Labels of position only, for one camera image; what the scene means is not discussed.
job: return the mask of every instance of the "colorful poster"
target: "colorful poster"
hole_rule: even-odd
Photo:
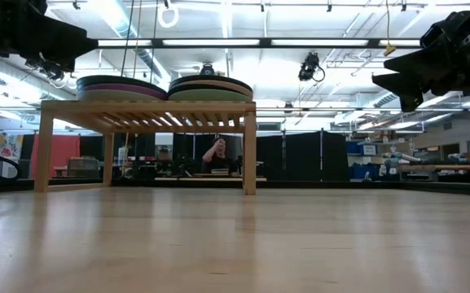
[[[0,133],[0,156],[18,160],[21,157],[22,146],[23,135]]]

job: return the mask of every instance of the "black curtain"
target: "black curtain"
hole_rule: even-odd
[[[21,159],[22,160],[31,160],[32,159],[32,149],[33,149],[33,140],[34,134],[25,134],[23,135],[23,146],[21,146]]]
[[[319,181],[321,179],[320,144],[320,132],[289,134],[285,137],[287,180]]]
[[[202,157],[213,146],[214,134],[195,136],[195,160],[202,162]]]
[[[175,133],[173,135],[173,160],[179,160],[183,156],[193,158],[193,135]]]
[[[257,161],[264,164],[264,175],[267,180],[277,180],[283,176],[282,170],[282,136],[257,138]]]
[[[345,137],[335,133],[323,132],[322,152],[323,180],[350,181]]]
[[[102,136],[81,136],[79,141],[81,156],[90,156],[99,161],[104,161],[103,142]]]

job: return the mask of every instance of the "ceiling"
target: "ceiling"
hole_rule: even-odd
[[[114,1],[79,0],[77,4],[81,9],[76,10],[70,0],[49,0],[47,15],[86,29],[92,38],[117,38],[110,25],[110,19],[119,13],[109,4]],[[402,11],[404,2],[407,9]],[[178,9],[178,21],[174,26],[164,28],[156,14],[165,10],[164,1],[143,0],[141,7],[141,1],[134,0],[132,25],[138,28],[138,35],[143,38],[386,38],[388,28],[390,37],[419,38],[431,24],[445,19],[452,11],[470,10],[470,0],[389,0],[388,15],[385,3],[385,0],[334,0],[332,11],[327,12],[327,1],[315,0],[173,0],[170,6]],[[132,1],[123,1],[122,5],[129,16]],[[163,16],[170,22],[172,11],[164,12]],[[324,60],[326,78],[318,84],[300,82],[297,78],[300,64],[310,51],[317,52]],[[412,51],[397,50],[389,58]],[[384,90],[371,82],[372,75],[389,72],[383,68],[387,59],[383,52],[378,49],[226,51],[213,48],[155,49],[152,54],[164,70],[174,76],[196,74],[204,62],[212,63],[222,74],[251,85],[259,107],[282,107],[285,102],[294,102],[297,107],[366,107],[385,95]],[[120,75],[124,53],[127,54],[126,76],[154,81],[149,67],[136,58],[132,50],[121,49],[96,50],[83,55],[77,59],[73,76]],[[29,70],[20,57],[12,56],[4,61]],[[46,80],[36,72],[32,74]],[[75,79],[67,77],[55,86],[74,94],[74,84]],[[399,107],[399,102],[394,99],[383,107]],[[367,116],[359,121],[366,123],[375,118],[378,117]]]

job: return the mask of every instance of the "man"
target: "man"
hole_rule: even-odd
[[[229,169],[230,173],[236,171],[233,161],[226,157],[226,141],[215,138],[213,146],[202,157],[202,173],[211,173],[212,169],[221,168]]]

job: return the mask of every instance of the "pipe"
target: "pipe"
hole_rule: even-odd
[[[134,24],[130,26],[130,16],[126,13],[126,7],[121,0],[90,0],[92,9],[98,12],[104,21],[113,29],[117,36],[124,39],[134,40],[139,37],[138,28]],[[171,81],[171,74],[167,72],[162,64],[153,57],[148,49],[132,49],[132,51],[153,71],[159,82]]]
[[[0,60],[0,80],[10,85],[10,91],[23,100],[38,101],[39,99],[75,99],[73,94],[64,90],[56,89],[54,86],[41,79],[25,73],[14,66]]]

